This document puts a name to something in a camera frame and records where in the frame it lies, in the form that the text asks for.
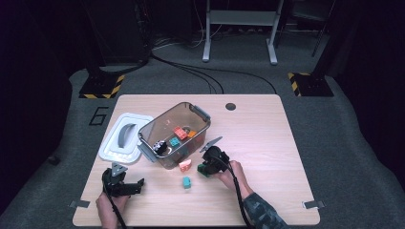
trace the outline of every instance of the table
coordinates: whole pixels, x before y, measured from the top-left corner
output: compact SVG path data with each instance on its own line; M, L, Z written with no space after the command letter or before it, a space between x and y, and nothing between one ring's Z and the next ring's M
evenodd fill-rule
M302 201L313 200L307 176L288 124L283 104L274 94L131 94L117 100L106 135L123 113L157 117L180 102L190 102L211 116L205 142L222 136L216 146L230 159L242 162L249 185L266 199L289 225L314 225L317 209L305 209ZM236 105L229 111L225 105ZM192 167L164 169L144 156L128 167L126 183L145 178L140 194L132 196L123 218L128 226L243 226L236 194L214 177L197 171L203 162L199 150L189 158ZM96 199L101 192L101 175L111 162L96 157L78 207L76 226L99 226ZM182 178L191 188L182 187Z
M202 61L209 61L211 51L211 24L271 26L271 35L270 38L266 39L266 44L270 64L277 65L277 56L273 43L280 20L283 3L284 0L279 0L276 11L212 10L210 7L210 0L207 0L205 45L203 49Z

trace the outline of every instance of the transparent plastic bin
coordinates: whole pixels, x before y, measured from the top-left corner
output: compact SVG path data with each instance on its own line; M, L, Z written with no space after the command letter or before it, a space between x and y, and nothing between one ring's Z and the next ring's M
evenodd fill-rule
M139 130L139 150L150 161L158 161L165 169L173 169L203 145L210 124L210 116L200 107L189 102L179 103ZM179 127L187 133L184 139L175 134ZM159 141L167 145L160 154L153 149Z

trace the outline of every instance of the gray floor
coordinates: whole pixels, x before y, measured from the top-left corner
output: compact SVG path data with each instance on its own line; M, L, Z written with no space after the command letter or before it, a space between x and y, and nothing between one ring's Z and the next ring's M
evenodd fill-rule
M313 36L288 32L276 50L279 64L271 66L266 38L253 33L214 41L209 63L202 62L203 45L172 45L153 53L173 62L251 73L271 82L282 98L314 198L327 204L319 210L321 222L310 228L405 228L404 192L359 132L352 105L334 79L327 76L334 97L296 97L292 91L288 73L310 73L327 39L320 52L310 57ZM274 94L263 79L252 75L204 72L221 83L225 94ZM0 217L0 228L75 228L75 209L68 205L80 199L117 102L117 97L78 98L86 78L85 71L70 78L72 105L55 152L61 162L57 166L44 162ZM220 94L220 87L210 82ZM151 59L145 67L126 74L117 96L213 93L202 79ZM106 120L89 126L99 107L105 108L100 112L107 115Z

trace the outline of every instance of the person's left hand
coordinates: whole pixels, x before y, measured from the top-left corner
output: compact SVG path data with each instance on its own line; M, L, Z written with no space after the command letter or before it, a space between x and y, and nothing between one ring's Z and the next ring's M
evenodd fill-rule
M112 197L113 203L122 214L125 208L125 204L130 196ZM98 209L98 216L101 220L102 228L117 228L118 218L113 211L113 206L105 193L101 193L98 199L96 199L96 206Z

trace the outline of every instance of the hand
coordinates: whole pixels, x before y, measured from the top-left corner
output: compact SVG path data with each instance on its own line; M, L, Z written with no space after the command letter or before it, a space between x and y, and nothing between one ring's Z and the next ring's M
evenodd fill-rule
M247 184L244 168L242 168L241 163L236 160L231 160L229 161L229 166L232 168L235 177L238 179L242 199L245 199L250 194L254 193L253 190L250 188L250 186ZM229 170L225 170L225 172L223 173L214 174L212 176L222 181L228 189L236 192L233 176Z
M122 196L117 198L112 197L113 203L116 205L121 214L124 211L125 204L129 197L130 196ZM107 195L105 193L101 193L98 199L96 199L96 206L98 209L98 216L100 217L102 228L117 228L117 215L113 211L113 205L111 205L111 202L107 198Z

